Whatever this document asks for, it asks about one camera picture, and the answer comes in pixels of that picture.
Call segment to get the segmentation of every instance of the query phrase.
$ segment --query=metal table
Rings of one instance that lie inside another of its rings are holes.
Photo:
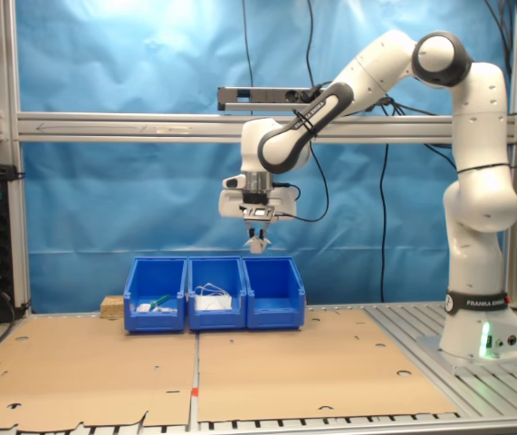
[[[445,310],[440,303],[314,305],[312,311],[361,308],[397,343],[407,357],[424,375],[452,401],[457,413],[385,415],[345,417],[337,419],[197,422],[197,398],[192,397],[187,426],[143,427],[142,422],[131,426],[83,427],[59,435],[155,435],[169,432],[221,433],[517,433],[517,364],[489,368],[466,369],[454,376],[432,359],[417,339],[440,334]],[[86,316],[90,314],[54,314],[53,316]],[[0,324],[0,335],[6,326]],[[198,386],[197,346],[194,386]],[[14,435],[18,428],[0,430],[0,435]]]

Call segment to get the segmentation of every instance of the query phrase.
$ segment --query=green object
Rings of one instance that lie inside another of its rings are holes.
[[[168,300],[169,300],[169,295],[163,295],[157,301],[153,301],[151,304],[149,304],[149,309],[153,310],[156,306],[160,306]]]
[[[487,342],[490,336],[490,323],[485,322],[482,327],[482,340],[479,346],[479,356],[485,358],[487,355]]]

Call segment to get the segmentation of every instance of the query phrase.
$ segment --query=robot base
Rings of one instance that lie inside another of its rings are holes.
[[[474,358],[460,358],[443,351],[439,347],[440,341],[441,335],[417,338],[419,347],[426,351],[427,354],[443,369],[447,370],[454,376],[465,375],[466,369],[471,367],[486,367],[492,365],[517,363],[517,354],[503,356],[500,358],[480,358],[479,356],[475,356]]]

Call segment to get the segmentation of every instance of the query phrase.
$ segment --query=wooden block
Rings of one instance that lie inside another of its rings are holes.
[[[123,318],[123,296],[105,296],[105,299],[101,302],[101,318]]]

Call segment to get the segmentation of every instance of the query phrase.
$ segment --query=green led light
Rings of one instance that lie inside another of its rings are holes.
[[[490,334],[490,323],[485,322],[482,327],[482,341],[479,344],[479,356],[481,358],[485,357],[485,353],[487,350],[487,337]]]

